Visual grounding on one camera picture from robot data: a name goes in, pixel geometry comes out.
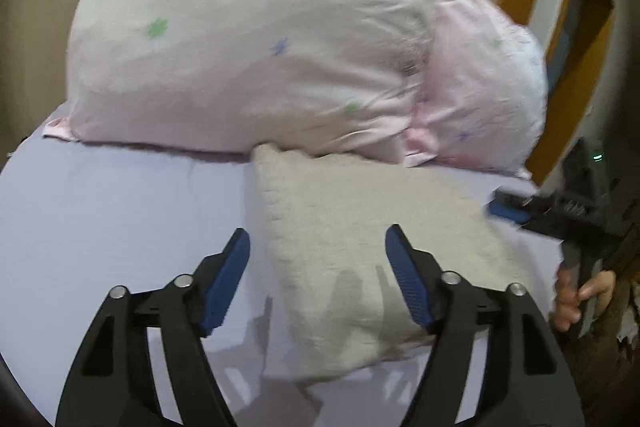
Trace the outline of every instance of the pink pillowcase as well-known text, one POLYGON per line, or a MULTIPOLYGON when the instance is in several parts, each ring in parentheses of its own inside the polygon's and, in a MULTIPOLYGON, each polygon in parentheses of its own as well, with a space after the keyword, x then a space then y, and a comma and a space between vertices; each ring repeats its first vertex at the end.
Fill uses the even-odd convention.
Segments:
POLYGON ((405 164, 522 173, 544 129, 542 49, 489 0, 435 0, 435 42, 405 164))

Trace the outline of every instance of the bed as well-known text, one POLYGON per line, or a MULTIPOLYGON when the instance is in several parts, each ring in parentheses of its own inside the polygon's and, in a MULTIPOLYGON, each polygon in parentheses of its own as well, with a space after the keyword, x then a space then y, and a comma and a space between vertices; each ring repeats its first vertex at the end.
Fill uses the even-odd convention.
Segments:
MULTIPOLYGON (((236 227, 252 230, 260 206, 251 170, 251 163, 237 156, 86 146, 38 133, 20 145, 0 178, 0 251, 12 252, 0 275, 0 346, 15 379, 49 421, 76 349, 109 288, 156 288, 221 251, 236 227)), ((499 185, 533 190, 514 178, 457 173, 478 204, 499 185)), ((497 226, 531 262, 540 281, 532 293, 548 311, 558 243, 497 226)), ((225 324, 204 342, 238 425, 399 425, 428 347, 409 360, 313 386, 316 407, 282 376, 286 371, 264 374, 271 343, 284 353, 287 346, 294 348, 277 284, 261 268, 264 246, 252 237, 252 261, 225 324)), ((163 412, 178 421, 159 336, 150 333, 149 341, 163 412)), ((484 341, 480 335, 476 342, 460 419, 475 410, 484 341)))
MULTIPOLYGON (((56 0, 38 1, 30 17, 16 12, 17 32, 6 44, 12 62, 5 64, 3 74, 16 80, 2 99, 11 131, 2 136, 3 146, 12 152, 30 135, 0 176, 0 350, 15 377, 0 371, 2 390, 12 397, 0 410, 8 411, 13 425, 37 417, 33 406, 54 422, 76 349, 109 288, 124 284, 144 291, 188 273, 204 256, 221 251, 237 227, 250 227, 260 214, 247 158, 63 143, 42 139, 41 128, 34 130, 61 101, 63 83, 56 75, 63 68, 64 45, 59 38, 68 31, 76 1, 64 0, 56 29, 48 33, 38 29, 37 14, 47 13, 56 0), (34 47, 17 57, 29 38, 35 38, 34 47), (47 54, 52 55, 43 55, 54 57, 51 64, 30 62, 33 53, 40 53, 38 46, 51 42, 47 54), (43 71, 50 71, 50 82, 35 80, 43 71)), ((496 1, 514 20, 526 23, 534 17, 539 38, 545 36, 548 49, 554 46, 554 33, 564 17, 562 0, 496 1)), ((501 185, 520 192, 536 189, 495 174, 455 173, 478 204, 486 203, 501 185)), ((548 312, 560 259, 558 242, 506 223, 496 226, 535 272, 539 284, 530 290, 542 312, 548 312)), ((252 260, 227 320, 204 342, 238 425, 399 425, 429 347, 417 349, 407 360, 382 362, 306 390, 286 378, 284 370, 275 371, 278 376, 265 373, 270 345, 283 352, 295 346, 286 333, 286 313, 273 274, 265 275, 259 262, 264 239, 252 239, 252 260)), ((179 421, 161 341, 153 331, 149 344, 162 411, 179 421)), ((474 413, 485 352, 486 336, 479 334, 459 419, 474 413)))

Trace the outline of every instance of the pillow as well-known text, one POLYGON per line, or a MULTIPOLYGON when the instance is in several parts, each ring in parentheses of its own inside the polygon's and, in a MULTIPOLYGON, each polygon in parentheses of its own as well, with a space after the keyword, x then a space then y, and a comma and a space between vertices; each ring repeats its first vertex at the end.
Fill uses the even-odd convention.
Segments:
POLYGON ((271 271, 276 274, 273 292, 283 297, 297 346, 283 353, 284 343, 270 343, 266 374, 272 377, 338 378, 402 358, 427 341, 386 257, 385 232, 392 223, 443 270, 474 285, 539 286, 525 251, 510 250, 450 169, 406 169, 343 154, 309 158, 268 144, 255 149, 253 160, 257 179, 251 169, 247 179, 247 227, 257 238, 252 259, 261 263, 266 281, 271 271), (255 188, 258 201, 251 198, 255 188))
POLYGON ((435 0, 433 13, 405 163, 521 172, 545 124, 540 45, 489 0, 435 0))
POLYGON ((80 0, 80 140, 249 152, 273 141, 401 162, 431 0, 80 0))

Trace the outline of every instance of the human hand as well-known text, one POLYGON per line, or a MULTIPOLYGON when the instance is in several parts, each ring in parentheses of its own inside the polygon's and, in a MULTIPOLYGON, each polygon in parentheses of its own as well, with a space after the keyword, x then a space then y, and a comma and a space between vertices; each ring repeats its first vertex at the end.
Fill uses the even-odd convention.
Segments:
POLYGON ((556 312, 554 325, 559 331, 568 331, 580 320, 580 303, 597 295, 595 316, 598 317, 611 302, 616 286, 616 274, 602 271, 589 279, 578 291, 572 284, 571 273, 564 264, 558 268, 556 280, 556 312))

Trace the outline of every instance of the green star print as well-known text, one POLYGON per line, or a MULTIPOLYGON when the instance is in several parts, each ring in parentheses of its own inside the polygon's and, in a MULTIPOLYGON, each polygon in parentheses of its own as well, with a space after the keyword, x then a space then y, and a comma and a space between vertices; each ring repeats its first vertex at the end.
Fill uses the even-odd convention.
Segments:
POLYGON ((146 36, 150 39, 161 37, 166 32, 168 25, 169 21, 167 19, 156 19, 146 29, 146 36))
POLYGON ((359 110, 360 108, 360 104, 357 102, 351 102, 348 103, 345 107, 344 107, 344 111, 347 114, 353 114, 355 113, 357 110, 359 110))

